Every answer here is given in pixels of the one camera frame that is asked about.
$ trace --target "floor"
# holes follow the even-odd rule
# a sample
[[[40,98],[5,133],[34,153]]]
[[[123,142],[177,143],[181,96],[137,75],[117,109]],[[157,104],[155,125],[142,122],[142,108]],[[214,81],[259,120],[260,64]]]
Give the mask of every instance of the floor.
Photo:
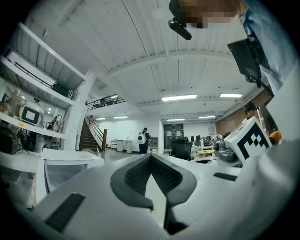
[[[104,159],[105,163],[110,163],[122,158],[131,157],[132,155],[137,155],[137,152],[126,153],[117,152],[115,149],[106,149],[105,152],[100,152],[100,157]]]

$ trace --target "orange object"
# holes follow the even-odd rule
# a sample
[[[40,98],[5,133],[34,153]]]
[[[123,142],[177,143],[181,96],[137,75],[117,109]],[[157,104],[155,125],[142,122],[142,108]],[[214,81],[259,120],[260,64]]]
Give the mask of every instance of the orange object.
[[[272,132],[269,137],[272,137],[276,140],[276,142],[279,142],[281,139],[281,134],[280,134],[279,130],[277,130],[277,131]]]

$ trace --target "stair railing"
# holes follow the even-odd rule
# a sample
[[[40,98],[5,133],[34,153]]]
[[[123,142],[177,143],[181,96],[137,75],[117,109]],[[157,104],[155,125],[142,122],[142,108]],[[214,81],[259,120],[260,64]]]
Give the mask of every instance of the stair railing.
[[[104,129],[104,131],[102,132],[101,129],[98,127],[97,123],[95,122],[95,120],[93,119],[93,116],[87,116],[87,119],[88,119],[88,127],[90,128],[91,126],[93,128],[95,134],[97,135],[97,137],[100,139],[102,143],[101,146],[102,151],[105,151],[107,129]]]

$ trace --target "brick wall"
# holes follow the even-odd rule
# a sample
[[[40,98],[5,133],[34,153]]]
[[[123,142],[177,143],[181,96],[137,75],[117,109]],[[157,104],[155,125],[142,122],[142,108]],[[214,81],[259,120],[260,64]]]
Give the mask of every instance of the brick wall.
[[[266,101],[270,99],[270,95],[266,90],[263,90],[260,94],[258,94],[255,98],[252,99],[252,102],[255,105],[262,105]],[[220,121],[216,122],[216,130],[217,134],[225,135],[225,133],[232,132],[236,129],[242,121],[245,119],[246,115],[243,110],[243,107],[236,110],[232,114],[228,115],[227,117],[221,119]]]

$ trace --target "black rubber strip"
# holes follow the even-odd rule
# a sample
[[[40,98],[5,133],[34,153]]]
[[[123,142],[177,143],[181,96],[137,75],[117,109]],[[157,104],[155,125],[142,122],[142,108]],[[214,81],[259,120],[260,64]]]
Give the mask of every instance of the black rubber strip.
[[[222,179],[229,180],[229,181],[235,181],[237,178],[237,176],[233,176],[233,175],[229,175],[229,174],[225,174],[225,173],[221,173],[221,172],[215,173],[214,177],[222,178]]]
[[[111,176],[111,189],[126,205],[152,210],[153,202],[145,197],[151,174],[166,196],[169,207],[186,202],[197,185],[190,171],[156,154],[147,154],[116,170]]]
[[[45,223],[58,232],[62,232],[77,209],[85,199],[81,194],[72,193],[45,221]]]

